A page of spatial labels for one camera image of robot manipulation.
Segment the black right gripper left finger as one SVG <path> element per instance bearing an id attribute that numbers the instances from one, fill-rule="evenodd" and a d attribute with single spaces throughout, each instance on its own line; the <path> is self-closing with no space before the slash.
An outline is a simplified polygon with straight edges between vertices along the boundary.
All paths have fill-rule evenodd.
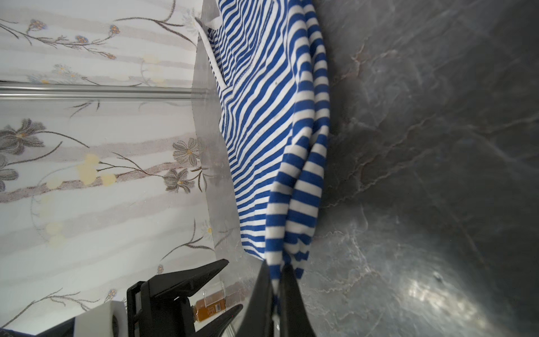
<path id="1" fill-rule="evenodd" d="M 238 337 L 272 337 L 274 321 L 272 311 L 274 294 L 270 269 L 264 261 L 258 273 L 253 293 L 249 301 L 244 319 L 236 334 Z"/>

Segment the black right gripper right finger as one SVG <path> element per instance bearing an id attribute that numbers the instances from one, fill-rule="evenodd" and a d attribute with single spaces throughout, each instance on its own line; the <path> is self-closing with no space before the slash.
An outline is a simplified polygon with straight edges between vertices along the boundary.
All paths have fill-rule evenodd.
<path id="1" fill-rule="evenodd" d="M 316 337 L 307 316 L 292 265 L 285 265 L 279 282 L 280 336 Z"/>

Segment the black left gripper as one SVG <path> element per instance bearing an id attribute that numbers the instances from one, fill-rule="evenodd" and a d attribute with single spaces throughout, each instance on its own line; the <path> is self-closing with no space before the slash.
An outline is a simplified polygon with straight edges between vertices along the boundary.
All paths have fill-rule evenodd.
<path id="1" fill-rule="evenodd" d="M 232 307 L 195 332 L 189 298 L 228 264 L 228 260 L 220 259 L 199 268 L 157 275 L 128 288 L 128 335 L 222 337 L 244 306 Z"/>

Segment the blue white striped tank top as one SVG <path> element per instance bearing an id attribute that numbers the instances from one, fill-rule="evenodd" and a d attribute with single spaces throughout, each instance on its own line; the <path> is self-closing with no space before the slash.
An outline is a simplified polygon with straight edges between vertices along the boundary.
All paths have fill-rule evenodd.
<path id="1" fill-rule="evenodd" d="M 244 250 L 266 262 L 275 305 L 301 278 L 317 227 L 330 127 L 326 47 L 311 1 L 219 1 L 197 28 L 216 78 L 219 129 Z"/>

